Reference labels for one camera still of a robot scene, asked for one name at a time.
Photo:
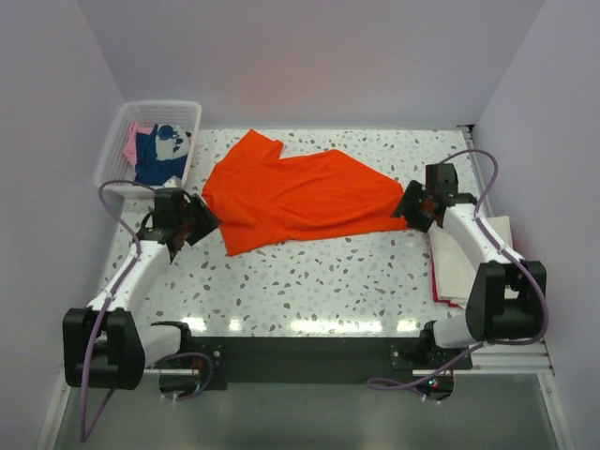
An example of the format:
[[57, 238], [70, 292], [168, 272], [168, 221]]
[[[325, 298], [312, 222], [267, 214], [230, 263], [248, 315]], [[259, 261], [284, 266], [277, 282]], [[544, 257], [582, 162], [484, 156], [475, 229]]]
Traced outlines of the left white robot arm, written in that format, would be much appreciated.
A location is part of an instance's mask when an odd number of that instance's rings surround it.
[[83, 308], [71, 308], [62, 321], [66, 382], [71, 387], [132, 390], [144, 370], [165, 360], [174, 368], [194, 356], [184, 322], [159, 321], [141, 333], [135, 315], [156, 278], [183, 246], [194, 246], [219, 225], [197, 194], [179, 187], [154, 192], [154, 206], [131, 230], [123, 264], [107, 286]]

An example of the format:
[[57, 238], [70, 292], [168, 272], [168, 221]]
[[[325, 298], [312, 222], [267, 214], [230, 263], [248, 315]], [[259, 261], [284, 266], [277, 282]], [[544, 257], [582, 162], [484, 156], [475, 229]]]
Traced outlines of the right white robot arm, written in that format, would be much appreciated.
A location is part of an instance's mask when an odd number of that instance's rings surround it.
[[411, 181], [393, 213], [409, 228], [428, 233], [433, 226], [454, 238], [475, 270], [465, 312], [430, 322], [417, 346], [420, 362], [439, 368], [451, 349], [486, 342], [529, 345], [548, 329], [545, 297], [547, 270], [527, 261], [491, 229], [479, 213], [480, 203], [459, 190], [453, 164], [426, 166], [426, 181]]

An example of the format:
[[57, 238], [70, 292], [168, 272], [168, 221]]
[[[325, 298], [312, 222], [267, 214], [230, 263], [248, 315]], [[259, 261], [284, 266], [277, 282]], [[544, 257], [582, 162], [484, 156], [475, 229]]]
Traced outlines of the navy blue printed t shirt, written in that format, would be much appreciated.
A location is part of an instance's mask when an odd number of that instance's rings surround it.
[[136, 182], [159, 186], [172, 176], [183, 179], [191, 148], [188, 131], [168, 124], [139, 125], [136, 146], [137, 164], [133, 168]]

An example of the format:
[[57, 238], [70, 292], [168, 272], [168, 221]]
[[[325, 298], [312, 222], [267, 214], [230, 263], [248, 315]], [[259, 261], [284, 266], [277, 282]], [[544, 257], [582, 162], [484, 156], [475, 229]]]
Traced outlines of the pink t shirt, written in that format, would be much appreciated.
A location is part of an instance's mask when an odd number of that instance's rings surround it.
[[125, 156], [129, 165], [134, 168], [137, 164], [137, 146], [136, 138], [139, 125], [133, 122], [127, 132], [127, 139], [123, 148], [123, 155]]

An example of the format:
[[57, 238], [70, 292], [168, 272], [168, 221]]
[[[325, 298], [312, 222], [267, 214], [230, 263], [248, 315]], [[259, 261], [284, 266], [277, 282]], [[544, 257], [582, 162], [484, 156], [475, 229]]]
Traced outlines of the orange t shirt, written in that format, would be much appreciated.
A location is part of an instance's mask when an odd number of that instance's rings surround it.
[[209, 175], [202, 196], [229, 255], [406, 229], [392, 216], [404, 193], [399, 182], [337, 149], [297, 157], [283, 157], [283, 149], [251, 130]]

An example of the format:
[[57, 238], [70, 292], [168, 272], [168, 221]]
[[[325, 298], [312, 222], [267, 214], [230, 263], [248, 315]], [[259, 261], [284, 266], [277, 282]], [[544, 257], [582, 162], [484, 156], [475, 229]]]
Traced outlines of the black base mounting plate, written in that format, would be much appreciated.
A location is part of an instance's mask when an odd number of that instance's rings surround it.
[[471, 368], [469, 351], [428, 337], [192, 337], [157, 364], [160, 392], [175, 401], [232, 383], [365, 384], [442, 400]]

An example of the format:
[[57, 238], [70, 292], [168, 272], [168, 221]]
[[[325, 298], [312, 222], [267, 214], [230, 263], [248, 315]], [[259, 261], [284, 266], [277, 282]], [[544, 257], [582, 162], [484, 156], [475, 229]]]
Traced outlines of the aluminium frame rail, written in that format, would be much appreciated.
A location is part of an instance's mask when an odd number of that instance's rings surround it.
[[553, 374], [546, 343], [527, 346], [488, 345], [472, 354], [472, 369], [483, 374]]

